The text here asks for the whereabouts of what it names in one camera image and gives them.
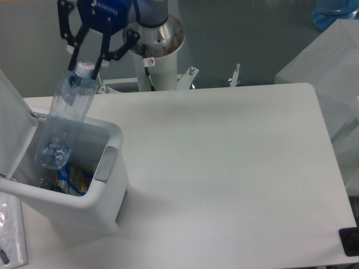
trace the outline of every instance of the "metal bracket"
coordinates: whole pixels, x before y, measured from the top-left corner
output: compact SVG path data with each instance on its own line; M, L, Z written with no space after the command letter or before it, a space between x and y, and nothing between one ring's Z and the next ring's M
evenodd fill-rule
M193 80L199 73L199 69L191 66L187 72L177 81L178 90L188 90L193 89Z

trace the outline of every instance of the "gray floor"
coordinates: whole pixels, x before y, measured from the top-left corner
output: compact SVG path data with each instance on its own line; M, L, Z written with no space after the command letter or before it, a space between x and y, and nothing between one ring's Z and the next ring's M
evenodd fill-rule
M236 63L243 85L274 83L274 76L320 33L311 22L316 0L170 0L185 26L178 72L200 69L198 87L227 86ZM71 18L73 29L79 16ZM51 96L70 55L59 36L50 0L0 1L0 69L23 97ZM90 33L80 58L95 61L101 37ZM122 44L116 34L111 48ZM135 77L130 55L101 70L103 79Z

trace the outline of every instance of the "blue plastic wrapper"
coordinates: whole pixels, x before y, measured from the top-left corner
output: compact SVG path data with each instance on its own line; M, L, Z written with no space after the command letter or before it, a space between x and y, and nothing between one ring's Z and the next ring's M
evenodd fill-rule
M67 163L62 169L57 170L56 190L74 196L83 196L87 193L92 178L92 173L79 171Z

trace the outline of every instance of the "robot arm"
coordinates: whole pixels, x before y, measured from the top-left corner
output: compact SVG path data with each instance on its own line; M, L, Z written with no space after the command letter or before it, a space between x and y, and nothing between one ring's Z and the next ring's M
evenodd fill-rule
M100 56L95 65L92 79L96 79L101 66L106 65L111 60L120 60L126 52L140 39L140 34L132 29L126 31L126 42L114 52L109 51L111 36L125 28L128 24L128 13L135 1L136 14L139 16L137 0L58 0L58 16L61 37L67 40L67 44L73 48L72 57L68 65L68 70L72 71L77 62L77 56L82 42L90 29L100 32L102 46ZM68 17L75 6L80 13L82 25L76 35L70 30Z

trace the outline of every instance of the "black object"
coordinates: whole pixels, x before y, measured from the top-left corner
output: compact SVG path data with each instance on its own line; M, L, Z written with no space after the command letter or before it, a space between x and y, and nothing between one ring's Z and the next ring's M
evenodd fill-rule
M9 259L7 258L5 252L2 249L0 251L0 258L1 258L2 262L4 263L4 265L8 265L10 263Z
M101 67L102 60L120 60L123 55L140 39L136 31L127 31L127 41L116 51L109 52L111 36L125 28L128 24L128 13L133 0L77 0L77 8L81 17L82 25L74 36L70 30L68 17L75 8L74 3L69 0L58 0L58 18L60 35L67 41L67 44L74 47L68 70L73 71L79 55L80 46L90 29L103 34L100 56L95 65L92 79L96 76Z
M344 252L347 256L359 256L359 228L344 228L339 230Z

